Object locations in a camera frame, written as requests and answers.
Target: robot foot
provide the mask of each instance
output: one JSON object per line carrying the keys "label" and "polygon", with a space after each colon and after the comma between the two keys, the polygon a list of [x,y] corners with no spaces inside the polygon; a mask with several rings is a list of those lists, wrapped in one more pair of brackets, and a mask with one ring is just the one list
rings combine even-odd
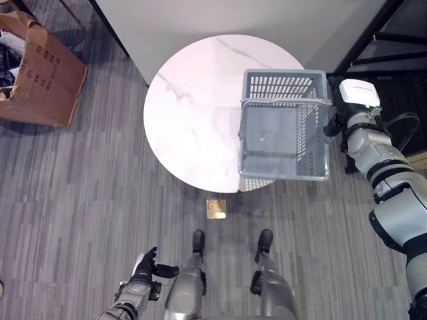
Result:
{"label": "robot foot", "polygon": [[269,229],[264,229],[260,234],[260,238],[258,239],[258,248],[256,250],[256,255],[255,255],[256,263],[260,261],[261,253],[270,252],[272,243],[273,243],[273,231]]}

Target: black joint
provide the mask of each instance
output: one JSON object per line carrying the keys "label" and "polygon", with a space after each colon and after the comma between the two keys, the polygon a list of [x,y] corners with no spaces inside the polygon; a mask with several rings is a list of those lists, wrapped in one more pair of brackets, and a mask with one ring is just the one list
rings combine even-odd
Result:
{"label": "black joint", "polygon": [[253,295],[261,295],[261,271],[255,271],[251,282],[251,293]]}
{"label": "black joint", "polygon": [[427,288],[417,293],[408,314],[410,320],[427,320]]}
{"label": "black joint", "polygon": [[377,175],[375,179],[373,179],[373,181],[371,182],[372,188],[375,189],[376,186],[379,185],[381,181],[391,177],[392,175],[396,175],[401,172],[415,172],[415,171],[412,168],[408,168],[408,167],[398,167],[398,168],[385,170],[384,172],[381,172],[379,175]]}
{"label": "black joint", "polygon": [[406,265],[408,265],[413,258],[427,253],[427,233],[407,240],[407,242],[403,244],[403,250],[407,258]]}
{"label": "black joint", "polygon": [[379,127],[373,123],[359,122],[359,123],[352,125],[350,128],[348,128],[347,133],[346,133],[347,137],[349,137],[353,132],[355,132],[358,129],[369,129],[369,130],[385,133],[383,128],[381,128],[381,127]]}
{"label": "black joint", "polygon": [[399,159],[391,159],[391,160],[385,160],[383,162],[377,163],[369,169],[368,173],[366,174],[367,180],[370,182],[372,176],[380,169],[384,167],[388,167],[389,165],[408,165],[407,162]]}

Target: marble tabletop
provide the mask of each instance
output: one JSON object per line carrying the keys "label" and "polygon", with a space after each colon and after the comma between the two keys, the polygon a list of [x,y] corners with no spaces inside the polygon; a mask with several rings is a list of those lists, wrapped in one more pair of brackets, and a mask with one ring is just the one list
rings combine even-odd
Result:
{"label": "marble tabletop", "polygon": [[159,70],[144,105],[145,134],[178,179],[218,193],[272,180],[241,179],[238,131],[247,69],[303,69],[281,47],[248,35],[219,35],[178,51]]}

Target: brown cardboard box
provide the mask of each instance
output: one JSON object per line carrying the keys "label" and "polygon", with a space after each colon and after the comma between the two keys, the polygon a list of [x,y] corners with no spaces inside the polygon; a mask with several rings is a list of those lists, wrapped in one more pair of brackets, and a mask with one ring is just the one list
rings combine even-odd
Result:
{"label": "brown cardboard box", "polygon": [[0,14],[0,28],[25,39],[25,51],[0,117],[68,127],[87,67],[54,35],[24,12]]}

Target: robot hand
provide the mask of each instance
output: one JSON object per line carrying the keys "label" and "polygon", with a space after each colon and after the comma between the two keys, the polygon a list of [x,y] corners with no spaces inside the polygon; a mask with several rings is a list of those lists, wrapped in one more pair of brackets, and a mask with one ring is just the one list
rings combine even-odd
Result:
{"label": "robot hand", "polygon": [[139,255],[129,281],[120,283],[114,304],[96,320],[136,320],[142,316],[148,300],[159,299],[161,283],[153,281],[153,275],[174,278],[179,268],[155,264],[156,251],[157,247],[154,247]]}
{"label": "robot hand", "polygon": [[324,132],[328,137],[342,133],[341,150],[370,182],[377,203],[369,214],[371,225],[385,245],[406,254],[413,299],[409,315],[411,320],[426,319],[427,180],[393,147],[373,84],[347,79],[339,89],[338,113]]}

